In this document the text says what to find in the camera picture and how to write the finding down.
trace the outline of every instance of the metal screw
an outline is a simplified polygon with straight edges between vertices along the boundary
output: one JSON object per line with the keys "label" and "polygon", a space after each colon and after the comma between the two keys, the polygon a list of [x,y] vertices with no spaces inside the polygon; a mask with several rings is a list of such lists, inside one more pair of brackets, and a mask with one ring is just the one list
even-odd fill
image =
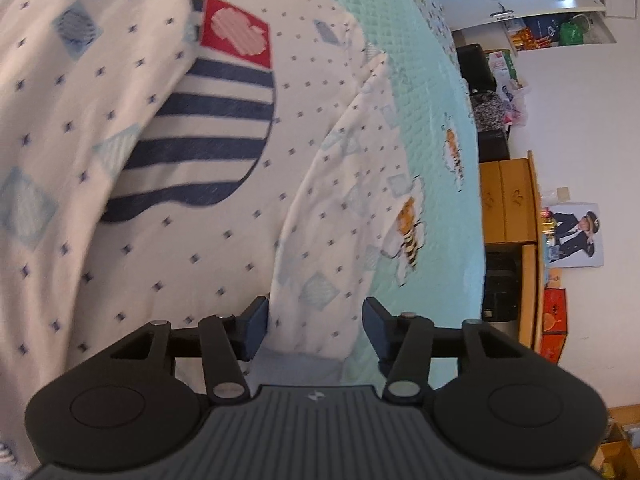
{"label": "metal screw", "polygon": [[396,397],[413,397],[420,393],[420,386],[413,381],[396,381],[388,386],[388,390]]}
{"label": "metal screw", "polygon": [[244,386],[238,383],[220,383],[213,388],[213,394],[220,399],[235,399],[244,394]]}

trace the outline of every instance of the ribbed gray panel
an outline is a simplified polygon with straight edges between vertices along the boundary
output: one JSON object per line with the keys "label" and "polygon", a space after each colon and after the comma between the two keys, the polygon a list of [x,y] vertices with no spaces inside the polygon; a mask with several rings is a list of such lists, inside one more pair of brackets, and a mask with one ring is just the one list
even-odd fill
{"label": "ribbed gray panel", "polygon": [[[45,466],[33,480],[105,475]],[[588,467],[549,475],[501,473],[443,444],[413,408],[369,386],[265,386],[244,406],[218,408],[174,455],[110,480],[597,480]]]}

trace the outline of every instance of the quilted fabric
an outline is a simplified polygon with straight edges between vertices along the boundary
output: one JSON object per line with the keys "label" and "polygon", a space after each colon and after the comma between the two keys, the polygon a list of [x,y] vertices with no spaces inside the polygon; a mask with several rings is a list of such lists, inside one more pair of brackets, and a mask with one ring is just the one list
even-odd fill
{"label": "quilted fabric", "polygon": [[[370,294],[392,313],[411,310],[437,326],[459,326],[463,319],[479,317],[484,247],[476,128],[442,8],[436,0],[337,1],[356,16],[368,40],[388,53],[409,168],[424,181],[420,221],[426,241],[415,270],[400,287],[398,262],[381,257]],[[447,134],[457,135],[460,164],[455,168],[447,164]],[[380,384],[376,364],[361,335],[345,362],[342,382]],[[453,365],[432,366],[431,383],[453,374]]]}

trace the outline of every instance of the bed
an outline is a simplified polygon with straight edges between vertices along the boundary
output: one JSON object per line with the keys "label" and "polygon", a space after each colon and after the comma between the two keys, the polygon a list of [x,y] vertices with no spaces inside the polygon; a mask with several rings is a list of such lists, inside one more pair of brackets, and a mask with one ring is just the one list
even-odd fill
{"label": "bed", "polygon": [[34,464],[35,390],[151,319],[271,293],[254,382],[379,385],[365,296],[478,317],[476,130],[437,0],[0,0],[0,20],[5,463]]}

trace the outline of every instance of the person in pilot uniform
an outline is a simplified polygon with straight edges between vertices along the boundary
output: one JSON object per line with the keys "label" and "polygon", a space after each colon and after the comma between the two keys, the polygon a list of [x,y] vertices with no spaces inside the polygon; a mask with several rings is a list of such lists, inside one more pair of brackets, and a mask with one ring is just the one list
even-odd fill
{"label": "person in pilot uniform", "polygon": [[553,213],[556,226],[556,246],[559,246],[559,259],[567,258],[578,251],[584,251],[588,257],[595,253],[593,235],[600,229],[600,220],[593,211],[578,220],[568,213]]}

